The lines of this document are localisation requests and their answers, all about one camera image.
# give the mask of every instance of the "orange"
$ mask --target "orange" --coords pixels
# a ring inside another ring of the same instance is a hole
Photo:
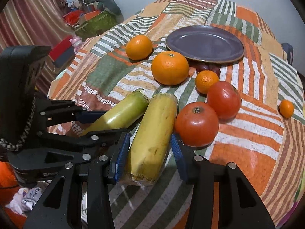
[[[279,108],[281,115],[284,116],[286,119],[290,118],[291,115],[293,115],[294,107],[291,101],[282,100]]]
[[[159,53],[152,61],[152,75],[156,81],[164,85],[182,83],[189,75],[189,63],[177,52]]]
[[[126,54],[132,60],[146,59],[153,51],[150,39],[145,35],[137,35],[126,44]]]
[[[219,78],[217,74],[211,70],[200,71],[195,79],[196,88],[204,95],[206,95],[209,88],[217,82],[219,82]]]

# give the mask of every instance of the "tablecloth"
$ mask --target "tablecloth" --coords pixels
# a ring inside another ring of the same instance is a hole
[[[220,125],[208,148],[196,153],[217,164],[235,162],[280,227],[304,193],[304,95],[297,71],[287,63],[286,53],[258,13],[226,0],[158,0],[103,35],[87,39],[50,98],[74,100],[88,110],[108,110],[143,88],[149,97],[158,92],[174,94],[180,109],[205,101],[195,88],[194,68],[189,78],[174,87],[159,84],[151,73],[152,60],[166,51],[169,33],[191,25],[227,30],[245,48],[244,57],[222,65],[220,75],[221,81],[239,90],[241,109],[232,122]],[[125,45],[139,34],[153,41],[154,51],[134,62],[127,57]],[[277,109],[283,99],[295,107],[289,119],[283,119]],[[50,132],[77,136],[86,126],[71,122],[51,127]],[[184,228],[191,195],[192,186],[180,180],[170,151],[154,186],[109,187],[115,228]]]

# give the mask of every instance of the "oval plate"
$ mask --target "oval plate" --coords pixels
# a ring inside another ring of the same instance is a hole
[[[196,25],[173,31],[165,44],[188,59],[224,64],[244,56],[244,46],[235,35],[218,27]]]

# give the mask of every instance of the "red tomato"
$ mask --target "red tomato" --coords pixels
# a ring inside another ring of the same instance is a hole
[[[178,114],[175,131],[184,144],[195,147],[206,146],[213,142],[219,129],[215,111],[204,102],[192,102]]]
[[[221,122],[234,119],[242,104],[237,89],[225,81],[214,83],[209,88],[206,99]]]

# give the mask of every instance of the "curtain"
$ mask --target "curtain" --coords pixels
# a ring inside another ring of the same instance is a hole
[[[72,29],[63,19],[66,0],[9,0],[0,13],[0,53],[8,46],[56,46]],[[46,64],[36,84],[44,94],[54,80],[54,66]]]

